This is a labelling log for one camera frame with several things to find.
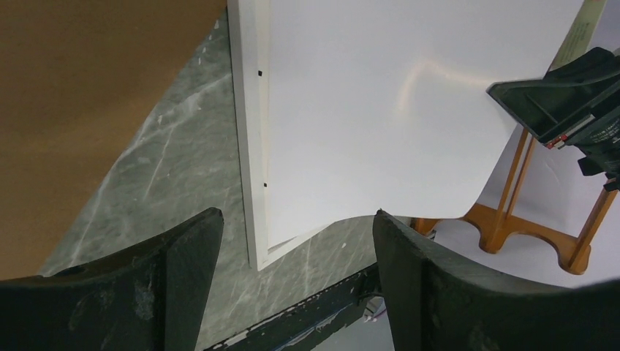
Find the brown backing board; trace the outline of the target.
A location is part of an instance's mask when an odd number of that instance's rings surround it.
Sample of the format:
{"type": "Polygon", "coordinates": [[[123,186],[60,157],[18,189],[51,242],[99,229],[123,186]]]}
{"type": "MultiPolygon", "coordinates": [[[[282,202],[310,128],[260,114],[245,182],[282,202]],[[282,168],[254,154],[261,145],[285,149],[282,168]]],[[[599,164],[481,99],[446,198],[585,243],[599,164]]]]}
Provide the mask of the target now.
{"type": "Polygon", "coordinates": [[[1,277],[34,275],[225,1],[1,3],[1,277]]]}

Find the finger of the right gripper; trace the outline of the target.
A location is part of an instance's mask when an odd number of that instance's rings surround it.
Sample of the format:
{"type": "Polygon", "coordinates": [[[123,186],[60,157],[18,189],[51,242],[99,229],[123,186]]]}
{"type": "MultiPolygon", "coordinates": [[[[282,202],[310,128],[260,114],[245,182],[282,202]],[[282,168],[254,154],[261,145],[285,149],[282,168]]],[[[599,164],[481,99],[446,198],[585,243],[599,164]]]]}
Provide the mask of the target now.
{"type": "Polygon", "coordinates": [[[540,143],[619,147],[619,56],[595,47],[534,80],[498,82],[488,95],[540,143]]]}

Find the orange wooden shelf rack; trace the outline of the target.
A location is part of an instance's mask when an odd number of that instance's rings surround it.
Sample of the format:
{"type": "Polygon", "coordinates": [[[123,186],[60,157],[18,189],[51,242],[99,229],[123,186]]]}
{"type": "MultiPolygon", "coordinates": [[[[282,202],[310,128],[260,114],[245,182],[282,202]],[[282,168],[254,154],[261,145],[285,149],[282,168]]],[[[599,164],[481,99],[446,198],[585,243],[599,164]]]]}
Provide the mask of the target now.
{"type": "MultiPolygon", "coordinates": [[[[607,1],[585,1],[571,25],[556,58],[551,65],[559,68],[575,60],[586,52],[592,37],[600,26],[600,18],[609,8],[607,1]]],[[[461,217],[462,222],[474,226],[479,234],[479,247],[490,254],[496,254],[511,235],[527,235],[551,245],[557,253],[560,267],[568,273],[581,275],[589,264],[591,242],[616,199],[617,190],[601,188],[591,212],[577,236],[546,227],[540,220],[524,219],[515,215],[519,195],[524,182],[529,177],[528,169],[533,160],[536,141],[524,128],[507,172],[507,177],[496,207],[475,203],[468,213],[461,217]]]]}

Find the white picture frame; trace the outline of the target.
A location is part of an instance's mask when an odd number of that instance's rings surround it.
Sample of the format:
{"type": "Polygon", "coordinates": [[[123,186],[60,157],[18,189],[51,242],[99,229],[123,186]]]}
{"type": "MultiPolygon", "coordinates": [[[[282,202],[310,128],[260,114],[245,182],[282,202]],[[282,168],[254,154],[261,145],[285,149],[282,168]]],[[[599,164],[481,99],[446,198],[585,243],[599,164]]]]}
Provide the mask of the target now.
{"type": "Polygon", "coordinates": [[[229,1],[232,78],[249,263],[256,271],[273,264],[341,218],[338,200],[319,191],[302,209],[309,211],[301,229],[286,241],[270,243],[268,187],[269,74],[271,18],[289,12],[294,1],[229,1]]]}

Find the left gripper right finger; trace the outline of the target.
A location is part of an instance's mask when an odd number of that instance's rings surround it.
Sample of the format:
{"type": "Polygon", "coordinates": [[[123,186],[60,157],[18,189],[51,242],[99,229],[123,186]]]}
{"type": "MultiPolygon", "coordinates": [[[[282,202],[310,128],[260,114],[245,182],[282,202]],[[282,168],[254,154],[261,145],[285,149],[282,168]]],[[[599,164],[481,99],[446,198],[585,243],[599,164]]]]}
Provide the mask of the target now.
{"type": "Polygon", "coordinates": [[[396,350],[617,350],[619,282],[558,287],[476,263],[385,211],[374,249],[396,350]]]}

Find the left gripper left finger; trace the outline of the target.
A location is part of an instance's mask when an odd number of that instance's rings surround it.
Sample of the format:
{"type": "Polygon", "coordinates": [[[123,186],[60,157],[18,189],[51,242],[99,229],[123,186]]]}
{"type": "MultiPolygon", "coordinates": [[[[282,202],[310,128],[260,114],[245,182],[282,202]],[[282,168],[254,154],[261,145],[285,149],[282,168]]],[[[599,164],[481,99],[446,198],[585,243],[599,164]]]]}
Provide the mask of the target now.
{"type": "Polygon", "coordinates": [[[1,283],[3,350],[193,350],[224,229],[209,208],[52,276],[1,283]]]}

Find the red and white photo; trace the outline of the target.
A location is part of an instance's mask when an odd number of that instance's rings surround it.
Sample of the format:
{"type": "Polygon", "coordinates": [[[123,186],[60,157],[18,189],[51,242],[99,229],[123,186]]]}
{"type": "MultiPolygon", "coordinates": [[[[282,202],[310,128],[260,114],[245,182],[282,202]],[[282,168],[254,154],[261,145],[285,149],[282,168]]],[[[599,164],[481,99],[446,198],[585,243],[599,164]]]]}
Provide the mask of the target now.
{"type": "Polygon", "coordinates": [[[268,235],[383,209],[452,219],[515,129],[488,95],[540,78],[580,1],[273,1],[268,235]]]}

